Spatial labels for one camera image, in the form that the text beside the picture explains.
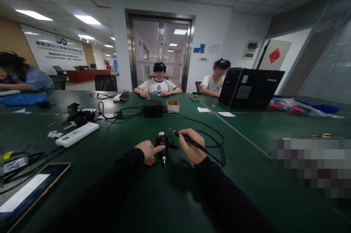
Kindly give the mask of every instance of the person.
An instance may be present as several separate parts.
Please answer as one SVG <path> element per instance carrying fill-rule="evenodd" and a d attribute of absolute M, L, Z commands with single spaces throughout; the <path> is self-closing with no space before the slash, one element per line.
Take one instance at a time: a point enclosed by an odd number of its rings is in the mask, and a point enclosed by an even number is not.
<path fill-rule="evenodd" d="M 27 92 L 54 89 L 54 83 L 45 72 L 25 61 L 14 52 L 0 52 L 0 68 L 7 73 L 0 81 L 0 90 Z"/>
<path fill-rule="evenodd" d="M 213 75 L 207 75 L 203 78 L 200 87 L 203 94 L 218 97 L 224 82 L 224 75 L 230 67 L 228 60 L 220 59 L 214 63 Z"/>
<path fill-rule="evenodd" d="M 178 133 L 181 147 L 194 165 L 199 191 L 208 202 L 223 232 L 278 232 L 272 222 L 225 176 L 219 166 L 202 150 L 188 145 L 183 137 L 188 135 L 205 147 L 202 136 L 192 129 L 181 130 Z M 126 198 L 127 192 L 122 189 L 123 185 L 128 179 L 135 177 L 136 170 L 143 163 L 152 166 L 155 162 L 154 155 L 164 149 L 164 145 L 154 147 L 151 141 L 143 141 L 136 145 L 55 217 L 42 232 L 84 232 L 85 228 L 90 232 L 106 232 L 103 226 L 106 225 L 107 216 L 116 221 L 116 217 L 113 218 L 111 213 L 116 213 L 116 209 Z M 119 199 L 117 206 L 112 204 L 115 203 L 115 199 Z"/>
<path fill-rule="evenodd" d="M 156 79 L 146 80 L 140 86 L 134 89 L 134 92 L 141 95 L 143 98 L 149 98 L 148 92 L 159 92 L 161 96 L 168 96 L 171 94 L 182 93 L 182 89 L 170 82 L 169 80 L 164 80 L 163 76 L 166 72 L 166 66 L 162 62 L 156 62 L 154 65 L 154 73 L 156 74 Z"/>

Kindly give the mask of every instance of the small cardboard box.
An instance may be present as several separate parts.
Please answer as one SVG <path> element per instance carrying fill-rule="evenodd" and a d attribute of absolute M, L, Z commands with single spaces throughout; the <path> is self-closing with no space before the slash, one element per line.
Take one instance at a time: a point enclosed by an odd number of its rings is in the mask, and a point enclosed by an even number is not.
<path fill-rule="evenodd" d="M 178 100 L 167 100 L 167 111 L 179 112 L 179 107 Z"/>

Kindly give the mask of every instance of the company logo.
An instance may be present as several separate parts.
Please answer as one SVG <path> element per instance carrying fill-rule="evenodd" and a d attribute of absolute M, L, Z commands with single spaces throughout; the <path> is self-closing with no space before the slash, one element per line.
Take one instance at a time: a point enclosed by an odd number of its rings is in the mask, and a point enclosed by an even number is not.
<path fill-rule="evenodd" d="M 63 45 L 67 45 L 67 41 L 64 38 L 60 38 L 60 37 L 55 37 L 55 40 L 58 44 L 63 44 Z"/>

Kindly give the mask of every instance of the red decoration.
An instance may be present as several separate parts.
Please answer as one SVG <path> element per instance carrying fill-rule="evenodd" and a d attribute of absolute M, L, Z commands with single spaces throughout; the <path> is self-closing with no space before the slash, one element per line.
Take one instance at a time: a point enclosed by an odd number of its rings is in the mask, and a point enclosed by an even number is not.
<path fill-rule="evenodd" d="M 279 48 L 269 54 L 269 60 L 271 63 L 275 62 L 277 59 L 280 58 Z"/>

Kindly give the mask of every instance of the white t-shirt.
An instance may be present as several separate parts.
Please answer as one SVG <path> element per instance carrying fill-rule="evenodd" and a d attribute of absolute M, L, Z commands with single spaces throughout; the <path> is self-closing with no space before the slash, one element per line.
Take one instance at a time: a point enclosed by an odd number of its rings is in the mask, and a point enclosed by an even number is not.
<path fill-rule="evenodd" d="M 220 93 L 221 88 L 223 86 L 224 77 L 221 77 L 217 83 L 213 81 L 213 75 L 207 75 L 203 78 L 201 85 L 207 86 L 209 91 L 213 91 L 215 93 Z"/>
<path fill-rule="evenodd" d="M 175 84 L 170 82 L 169 80 L 146 80 L 142 83 L 142 85 L 138 86 L 142 91 L 147 92 L 163 92 L 163 91 L 173 91 L 177 88 Z"/>

